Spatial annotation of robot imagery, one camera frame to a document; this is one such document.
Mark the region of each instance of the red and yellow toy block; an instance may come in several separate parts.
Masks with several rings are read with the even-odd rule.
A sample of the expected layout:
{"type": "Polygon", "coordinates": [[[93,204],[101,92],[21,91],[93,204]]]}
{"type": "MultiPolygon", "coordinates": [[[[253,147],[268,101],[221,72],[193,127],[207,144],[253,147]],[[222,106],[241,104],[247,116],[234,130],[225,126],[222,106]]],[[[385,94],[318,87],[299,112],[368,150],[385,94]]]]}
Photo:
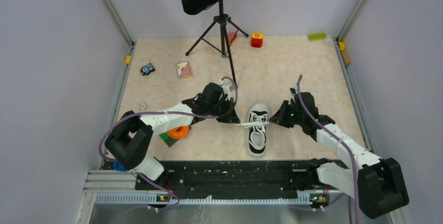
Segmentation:
{"type": "Polygon", "coordinates": [[[251,46],[253,48],[261,48],[263,45],[263,34],[255,32],[252,34],[251,46]]]}

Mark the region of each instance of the orange ring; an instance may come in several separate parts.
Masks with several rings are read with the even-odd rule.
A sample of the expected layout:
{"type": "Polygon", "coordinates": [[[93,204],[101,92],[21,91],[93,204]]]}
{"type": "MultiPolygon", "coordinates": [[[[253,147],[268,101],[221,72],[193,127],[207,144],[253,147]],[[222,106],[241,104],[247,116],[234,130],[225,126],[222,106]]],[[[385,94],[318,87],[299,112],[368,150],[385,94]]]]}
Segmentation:
{"type": "Polygon", "coordinates": [[[169,137],[173,139],[181,139],[189,132],[189,126],[180,126],[168,131],[169,137]]]}

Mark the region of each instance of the wall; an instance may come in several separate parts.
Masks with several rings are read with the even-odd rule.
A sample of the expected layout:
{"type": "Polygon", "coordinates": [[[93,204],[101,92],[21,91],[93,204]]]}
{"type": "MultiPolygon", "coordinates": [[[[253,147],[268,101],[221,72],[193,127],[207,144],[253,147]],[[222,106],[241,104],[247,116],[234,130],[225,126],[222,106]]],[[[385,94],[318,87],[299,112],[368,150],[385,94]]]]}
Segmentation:
{"type": "Polygon", "coordinates": [[[400,162],[415,223],[441,223],[443,5],[369,0],[345,39],[375,145],[400,162]]]}
{"type": "MultiPolygon", "coordinates": [[[[187,15],[181,0],[112,0],[131,37],[198,37],[218,14],[215,5],[187,15]]],[[[225,12],[247,32],[338,36],[357,0],[224,0],[225,12]]],[[[219,28],[209,36],[219,35],[219,28]]]]}
{"type": "Polygon", "coordinates": [[[100,0],[0,7],[0,222],[72,223],[129,49],[100,0]]]}

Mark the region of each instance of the blue object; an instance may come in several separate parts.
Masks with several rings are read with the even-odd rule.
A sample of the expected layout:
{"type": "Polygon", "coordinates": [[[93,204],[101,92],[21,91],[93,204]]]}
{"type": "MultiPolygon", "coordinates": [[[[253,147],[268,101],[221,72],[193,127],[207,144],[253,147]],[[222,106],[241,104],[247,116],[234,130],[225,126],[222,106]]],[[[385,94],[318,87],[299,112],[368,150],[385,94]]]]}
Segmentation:
{"type": "Polygon", "coordinates": [[[114,170],[121,171],[121,172],[125,172],[126,171],[125,168],[120,163],[118,163],[118,162],[114,162],[114,164],[112,164],[112,168],[114,170]]]}
{"type": "Polygon", "coordinates": [[[142,66],[142,69],[140,69],[140,73],[142,73],[143,76],[149,75],[153,71],[155,71],[155,68],[151,63],[147,64],[146,66],[142,66]]]}

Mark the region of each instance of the table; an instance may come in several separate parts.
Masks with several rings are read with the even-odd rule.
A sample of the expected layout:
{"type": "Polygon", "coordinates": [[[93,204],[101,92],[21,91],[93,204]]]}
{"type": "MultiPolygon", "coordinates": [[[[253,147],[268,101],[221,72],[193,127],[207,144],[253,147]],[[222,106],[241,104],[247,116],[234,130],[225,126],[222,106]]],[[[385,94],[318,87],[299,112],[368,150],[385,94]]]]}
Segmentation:
{"type": "MultiPolygon", "coordinates": [[[[229,59],[203,41],[185,56],[196,38],[139,39],[127,78],[119,118],[129,110],[159,111],[193,98],[209,82],[231,76],[229,59]],[[193,76],[179,79],[176,64],[189,61],[193,76]],[[156,71],[140,73],[152,63],[156,71]]],[[[220,38],[207,38],[218,46],[220,38]]],[[[362,134],[332,44],[308,41],[306,36],[265,36],[261,48],[250,46],[250,38],[239,36],[232,44],[232,59],[239,85],[236,112],[244,122],[250,108],[264,103],[270,117],[290,98],[289,88],[303,74],[301,91],[311,92],[320,114],[327,114],[357,143],[362,134]]],[[[327,148],[305,135],[299,126],[287,129],[274,124],[267,128],[264,160],[336,159],[327,148]]],[[[151,140],[148,153],[159,160],[252,160],[247,150],[247,129],[205,120],[192,126],[189,135],[168,147],[159,136],[151,140]]]]}

